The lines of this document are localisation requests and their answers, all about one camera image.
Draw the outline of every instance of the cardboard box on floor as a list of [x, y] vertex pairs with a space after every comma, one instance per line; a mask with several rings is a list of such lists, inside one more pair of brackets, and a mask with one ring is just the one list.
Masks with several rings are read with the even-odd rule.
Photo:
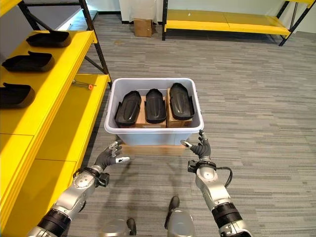
[[153, 34], [153, 21], [148, 19], [134, 19], [135, 36], [151, 37]]
[[167, 115], [167, 127], [188, 127], [192, 122], [192, 118], [188, 120], [177, 120], [173, 117], [170, 106], [170, 88], [166, 94], [166, 115]]
[[145, 100], [146, 96], [141, 96], [142, 102], [140, 104], [140, 110], [139, 114], [136, 120], [136, 123], [133, 126], [130, 127], [137, 127], [137, 128], [166, 128], [166, 120], [161, 123], [148, 123], [146, 121], [146, 115], [145, 115]]

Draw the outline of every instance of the black cable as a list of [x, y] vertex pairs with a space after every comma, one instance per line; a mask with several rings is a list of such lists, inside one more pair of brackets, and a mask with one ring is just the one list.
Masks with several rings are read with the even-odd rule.
[[229, 177], [225, 183], [225, 188], [228, 187], [228, 185], [231, 183], [232, 179], [233, 179], [233, 171], [232, 169], [230, 169], [229, 167], [217, 167], [216, 169], [226, 169], [229, 170]]

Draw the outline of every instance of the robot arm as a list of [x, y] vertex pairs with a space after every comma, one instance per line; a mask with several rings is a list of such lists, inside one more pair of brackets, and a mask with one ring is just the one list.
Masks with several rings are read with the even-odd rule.
[[97, 158], [94, 165], [79, 169], [74, 179], [53, 204], [42, 220], [29, 233], [28, 237], [60, 237], [68, 228], [75, 215], [85, 205], [85, 201], [94, 193], [96, 187], [107, 186], [109, 174], [104, 173], [108, 165], [129, 161], [129, 157], [118, 157], [119, 142], [113, 142]]
[[[206, 205], [213, 214], [220, 236], [253, 237], [226, 190], [232, 180], [231, 169], [216, 167], [216, 164], [210, 159], [211, 148], [205, 133], [201, 130], [199, 134], [200, 143], [197, 146], [184, 140], [182, 144], [199, 156], [199, 161], [189, 161], [188, 171], [196, 174], [196, 185], [201, 190]], [[218, 181], [217, 169], [228, 169], [231, 172], [225, 185]]]

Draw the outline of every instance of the gray plastic bin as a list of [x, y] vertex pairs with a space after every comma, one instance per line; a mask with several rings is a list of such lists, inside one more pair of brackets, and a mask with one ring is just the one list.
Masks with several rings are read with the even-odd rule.
[[[152, 89], [158, 89], [164, 96], [167, 89], [174, 83], [181, 83], [188, 90], [193, 99], [195, 115], [190, 127], [181, 128], [119, 128], [115, 121], [115, 113], [119, 102], [125, 94], [137, 90], [140, 95], [146, 95]], [[114, 81], [110, 95], [107, 116], [104, 128], [107, 132], [117, 134], [128, 145], [180, 145], [182, 139], [186, 140], [192, 133], [203, 129], [204, 122], [198, 103], [196, 86], [188, 78], [120, 78]]]

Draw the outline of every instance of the yellow shelf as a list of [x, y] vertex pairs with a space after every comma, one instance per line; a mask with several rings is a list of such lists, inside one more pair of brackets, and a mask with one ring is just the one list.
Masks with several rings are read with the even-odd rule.
[[288, 36], [290, 32], [274, 16], [243, 13], [168, 10], [167, 29], [230, 31]]
[[0, 0], [0, 17], [5, 15], [11, 8], [17, 5], [21, 0]]
[[[70, 32], [72, 43], [66, 48], [30, 47], [23, 42], [12, 54], [27, 54], [27, 51], [49, 52], [55, 59], [54, 68], [45, 73], [13, 73], [0, 69], [0, 85], [28, 84], [35, 93], [33, 103], [24, 109], [0, 110], [0, 134], [10, 143], [1, 145], [1, 163], [10, 162], [11, 168], [1, 173], [0, 224], [5, 226], [8, 214], [22, 187], [37, 151], [63, 101], [65, 95], [86, 55], [94, 32]], [[20, 146], [18, 136], [31, 137]]]
[[27, 236], [70, 185], [75, 166], [73, 161], [34, 160], [2, 236]]
[[295, 1], [300, 3], [306, 3], [308, 4], [307, 8], [310, 8], [315, 0], [289, 0], [289, 1]]
[[69, 89], [24, 181], [3, 236], [25, 236], [70, 185], [72, 174], [81, 166], [110, 78], [83, 74], [76, 80], [97, 86], [93, 90], [77, 86]]

